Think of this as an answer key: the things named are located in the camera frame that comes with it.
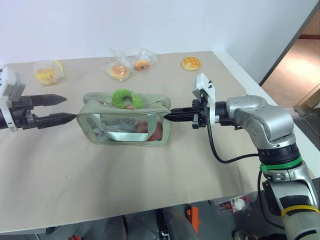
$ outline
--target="bun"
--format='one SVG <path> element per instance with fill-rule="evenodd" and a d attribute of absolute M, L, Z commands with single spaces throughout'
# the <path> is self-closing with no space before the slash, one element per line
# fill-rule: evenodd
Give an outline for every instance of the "bun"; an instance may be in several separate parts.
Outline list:
<path fill-rule="evenodd" d="M 198 58 L 194 56 L 187 56 L 182 59 L 181 67 L 187 71 L 195 71 L 201 67 L 201 63 Z"/>
<path fill-rule="evenodd" d="M 130 69 L 122 65 L 114 65 L 109 69 L 109 76 L 116 80 L 126 80 L 130 77 Z"/>
<path fill-rule="evenodd" d="M 150 68 L 150 61 L 148 59 L 139 59 L 134 63 L 134 69 L 138 72 L 146 71 Z"/>

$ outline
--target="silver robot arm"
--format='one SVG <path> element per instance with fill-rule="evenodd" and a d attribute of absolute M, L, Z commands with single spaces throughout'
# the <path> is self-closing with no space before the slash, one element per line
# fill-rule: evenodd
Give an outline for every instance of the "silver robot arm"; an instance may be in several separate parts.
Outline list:
<path fill-rule="evenodd" d="M 320 239 L 319 199 L 302 160 L 288 112 L 259 96 L 228 98 L 227 118 L 245 129 L 258 150 L 271 212 L 281 215 L 288 240 Z"/>

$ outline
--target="white wall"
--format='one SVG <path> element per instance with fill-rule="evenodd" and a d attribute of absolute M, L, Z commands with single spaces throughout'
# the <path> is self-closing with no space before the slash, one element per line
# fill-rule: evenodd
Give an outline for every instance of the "white wall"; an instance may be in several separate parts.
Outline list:
<path fill-rule="evenodd" d="M 317 0 L 0 0 L 0 64 L 223 50 L 261 81 Z"/>

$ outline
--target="yellow band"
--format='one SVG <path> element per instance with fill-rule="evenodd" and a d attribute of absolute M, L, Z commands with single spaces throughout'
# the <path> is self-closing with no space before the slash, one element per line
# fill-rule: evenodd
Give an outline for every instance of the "yellow band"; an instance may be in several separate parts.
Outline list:
<path fill-rule="evenodd" d="M 286 215 L 286 213 L 291 212 L 293 210 L 302 210 L 302 209 L 306 209 L 306 210 L 313 210 L 317 213 L 320 213 L 320 211 L 314 207 L 314 206 L 309 206 L 309 205 L 295 205 L 295 206 L 289 206 L 287 208 L 285 208 L 282 212 L 281 212 L 281 218 L 282 221 L 284 220 L 284 217 Z"/>

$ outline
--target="wooden floor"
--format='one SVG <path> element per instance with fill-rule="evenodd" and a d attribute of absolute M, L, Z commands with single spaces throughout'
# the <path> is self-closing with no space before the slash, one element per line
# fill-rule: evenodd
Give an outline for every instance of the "wooden floor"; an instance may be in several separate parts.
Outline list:
<path fill-rule="evenodd" d="M 262 88 L 282 108 L 292 108 L 320 84 L 320 40 L 298 39 Z"/>

